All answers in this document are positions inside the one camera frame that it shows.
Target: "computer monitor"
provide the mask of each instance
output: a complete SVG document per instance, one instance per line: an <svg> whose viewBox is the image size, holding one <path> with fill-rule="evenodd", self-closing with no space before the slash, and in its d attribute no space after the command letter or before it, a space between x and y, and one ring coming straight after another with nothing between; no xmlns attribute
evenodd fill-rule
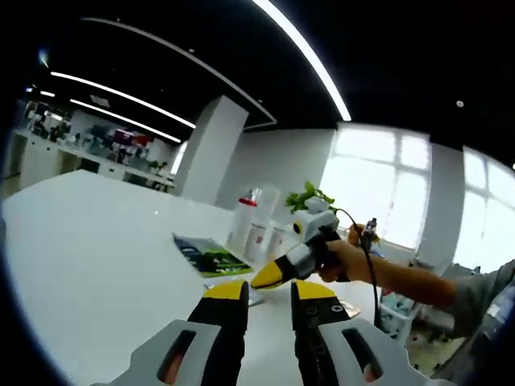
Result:
<svg viewBox="0 0 515 386"><path fill-rule="evenodd" d="M134 139L134 134L130 131L126 131L123 129L117 129L114 132L113 141L119 143L120 145L130 146L132 145L132 141Z"/></svg>

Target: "gray gripper housing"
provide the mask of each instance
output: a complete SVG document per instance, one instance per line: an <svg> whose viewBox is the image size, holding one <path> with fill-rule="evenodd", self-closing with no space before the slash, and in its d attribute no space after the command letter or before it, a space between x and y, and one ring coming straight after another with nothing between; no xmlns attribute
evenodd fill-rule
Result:
<svg viewBox="0 0 515 386"><path fill-rule="evenodd" d="M382 376L374 386L453 386L447 380L432 380L415 370L408 361L407 350L364 319L354 318L319 326L320 334L331 355L339 386L366 385L363 371L345 338L359 334L373 353Z"/></svg>
<svg viewBox="0 0 515 386"><path fill-rule="evenodd" d="M183 357L174 386L200 386L212 345L221 327L211 324L174 320L138 347L130 356L130 366L108 384L92 386L163 386L158 372L173 344L183 331L195 332Z"/></svg>

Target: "black ceiling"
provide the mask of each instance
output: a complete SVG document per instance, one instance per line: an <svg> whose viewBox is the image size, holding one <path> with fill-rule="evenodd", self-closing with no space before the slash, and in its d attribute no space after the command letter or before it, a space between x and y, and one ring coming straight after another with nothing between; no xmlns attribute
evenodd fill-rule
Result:
<svg viewBox="0 0 515 386"><path fill-rule="evenodd" d="M326 66L355 122L431 133L502 162L515 161L513 8L493 2L337 2L273 0ZM341 117L318 76L286 34L251 0L183 0L160 6L89 6L41 42L50 70L79 76L195 122L221 94L270 119L225 82L177 52L104 18L157 35L227 76L278 123L267 129L335 128ZM91 103L109 99L125 117L187 139L191 129L107 92L49 76L41 89ZM463 108L456 106L463 101Z"/></svg>

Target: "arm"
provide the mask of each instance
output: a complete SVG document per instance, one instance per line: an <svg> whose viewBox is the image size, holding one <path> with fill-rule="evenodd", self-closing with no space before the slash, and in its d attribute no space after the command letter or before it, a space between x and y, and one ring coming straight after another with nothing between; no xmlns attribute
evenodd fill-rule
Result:
<svg viewBox="0 0 515 386"><path fill-rule="evenodd" d="M367 283L372 281L363 250L343 241L330 242L328 247L329 250L336 252L342 261L339 269L344 269L350 280ZM370 255L370 258L378 286L432 306L447 307L455 303L457 289L453 281L423 269L403 267L374 255ZM320 276L326 281L331 281L338 277L338 272L322 271Z"/></svg>
<svg viewBox="0 0 515 386"><path fill-rule="evenodd" d="M369 266L361 249L342 240L329 242L328 248L336 253L342 264L322 268L320 276L325 281L334 281L341 273L346 273L350 280L371 282ZM470 336L480 325L490 303L515 276L515 260L486 275L448 280L374 255L370 258L378 286L448 312L455 319L455 336Z"/></svg>

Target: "gray sleeve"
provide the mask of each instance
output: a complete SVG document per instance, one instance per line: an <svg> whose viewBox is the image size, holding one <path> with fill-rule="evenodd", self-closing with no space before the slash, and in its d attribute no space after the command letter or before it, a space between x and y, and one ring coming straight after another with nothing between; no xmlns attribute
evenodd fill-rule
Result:
<svg viewBox="0 0 515 386"><path fill-rule="evenodd" d="M471 336L479 327L493 299L513 280L515 260L485 275L456 280L458 297L446 310L454 316L453 335Z"/></svg>

